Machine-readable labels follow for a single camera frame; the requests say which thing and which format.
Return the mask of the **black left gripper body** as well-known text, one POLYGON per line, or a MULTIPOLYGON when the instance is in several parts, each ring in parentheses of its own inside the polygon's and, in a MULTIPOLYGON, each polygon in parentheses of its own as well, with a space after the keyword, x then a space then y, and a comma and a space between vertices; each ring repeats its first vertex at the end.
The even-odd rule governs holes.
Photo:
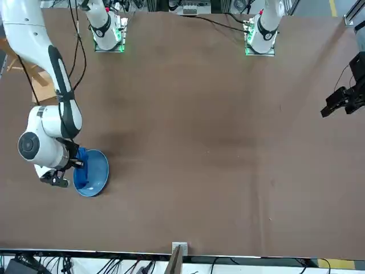
POLYGON ((358 84, 364 79, 364 51, 357 53, 349 62, 352 76, 355 79, 355 83, 358 84))

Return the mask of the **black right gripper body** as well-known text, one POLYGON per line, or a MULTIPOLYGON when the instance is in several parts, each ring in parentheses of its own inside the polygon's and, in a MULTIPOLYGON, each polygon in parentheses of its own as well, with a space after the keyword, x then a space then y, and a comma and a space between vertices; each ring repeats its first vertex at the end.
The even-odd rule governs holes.
POLYGON ((56 144, 60 145, 61 151, 57 154, 53 167, 48 167, 40 177, 40 181, 51 186, 67 188, 70 181, 64 177, 70 168, 84 168, 84 160, 78 156, 79 145, 63 138, 56 138, 56 144))

